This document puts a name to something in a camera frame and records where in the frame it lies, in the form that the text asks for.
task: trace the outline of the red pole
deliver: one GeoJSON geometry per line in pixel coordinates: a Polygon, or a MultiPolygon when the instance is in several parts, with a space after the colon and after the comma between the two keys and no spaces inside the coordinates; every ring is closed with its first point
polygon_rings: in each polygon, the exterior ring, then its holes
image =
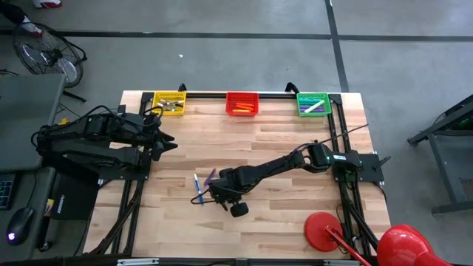
{"type": "Polygon", "coordinates": [[[348,252],[350,252],[350,254],[355,257],[356,260],[358,260],[359,262],[361,262],[364,266],[371,266],[370,263],[368,263],[366,260],[363,259],[362,256],[360,256],[360,254],[356,253],[355,250],[353,250],[338,234],[335,230],[333,230],[332,227],[326,225],[324,227],[324,229],[326,230],[326,232],[328,232],[335,241],[337,241],[337,243],[339,245],[342,245],[346,250],[348,250],[348,252]]]}

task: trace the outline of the red stool base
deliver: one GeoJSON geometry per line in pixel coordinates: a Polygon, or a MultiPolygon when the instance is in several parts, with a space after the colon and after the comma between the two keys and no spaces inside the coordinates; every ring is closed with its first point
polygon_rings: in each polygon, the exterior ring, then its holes
{"type": "Polygon", "coordinates": [[[318,212],[310,215],[307,220],[305,220],[304,235],[312,248],[330,252],[338,247],[337,242],[335,242],[332,236],[324,229],[327,225],[335,229],[340,236],[343,236],[340,222],[332,214],[318,212]]]}

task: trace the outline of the purple marker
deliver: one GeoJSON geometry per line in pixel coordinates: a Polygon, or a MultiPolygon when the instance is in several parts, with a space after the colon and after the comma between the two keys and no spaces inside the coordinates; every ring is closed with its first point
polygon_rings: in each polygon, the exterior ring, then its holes
{"type": "MultiPolygon", "coordinates": [[[[300,111],[300,112],[303,112],[303,111],[305,111],[305,110],[307,110],[307,109],[308,109],[308,108],[302,108],[302,109],[300,109],[299,111],[300,111]]],[[[324,107],[319,107],[319,108],[315,108],[314,110],[312,110],[312,112],[325,112],[325,109],[324,109],[324,107]]]]}
{"type": "Polygon", "coordinates": [[[300,109],[307,109],[309,107],[312,107],[312,105],[301,105],[301,106],[299,106],[300,109]]]}

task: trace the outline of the computer mouse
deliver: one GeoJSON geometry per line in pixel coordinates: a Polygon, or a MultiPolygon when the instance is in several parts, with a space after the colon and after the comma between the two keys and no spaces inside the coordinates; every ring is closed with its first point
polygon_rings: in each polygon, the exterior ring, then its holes
{"type": "Polygon", "coordinates": [[[32,208],[21,208],[17,210],[7,226],[7,242],[11,245],[20,245],[30,233],[31,221],[35,211],[32,208]]]}

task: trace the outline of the yellow bin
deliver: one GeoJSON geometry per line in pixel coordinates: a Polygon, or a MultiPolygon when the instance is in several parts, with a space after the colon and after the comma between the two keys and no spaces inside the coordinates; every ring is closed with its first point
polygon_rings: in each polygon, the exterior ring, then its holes
{"type": "MultiPolygon", "coordinates": [[[[179,100],[184,101],[183,107],[176,106],[174,108],[174,111],[164,111],[163,115],[184,115],[184,110],[186,109],[185,92],[155,92],[153,97],[153,107],[157,106],[157,103],[159,103],[161,99],[170,102],[175,102],[179,100]]],[[[161,112],[161,109],[154,109],[152,112],[155,114],[159,114],[161,112]]]]}

